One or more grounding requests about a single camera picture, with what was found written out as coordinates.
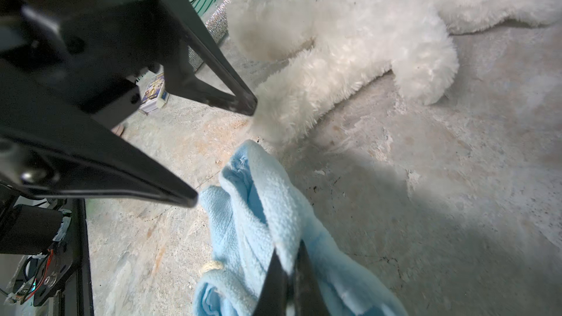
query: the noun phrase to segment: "fluffy white plush toy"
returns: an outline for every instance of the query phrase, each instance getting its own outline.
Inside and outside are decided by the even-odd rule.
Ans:
[[[233,0],[228,24],[249,58],[292,56],[256,89],[252,123],[287,143],[390,69],[402,97],[437,102],[459,67],[450,33],[506,19],[548,25],[561,12],[562,0]]]

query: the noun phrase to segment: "blue cloth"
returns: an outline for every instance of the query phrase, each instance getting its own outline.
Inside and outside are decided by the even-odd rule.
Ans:
[[[260,145],[242,144],[219,181],[221,187],[211,186],[199,197],[219,263],[197,284],[194,315],[251,315],[274,247],[291,274],[301,240],[332,316],[407,315],[378,278],[338,249],[305,196]]]

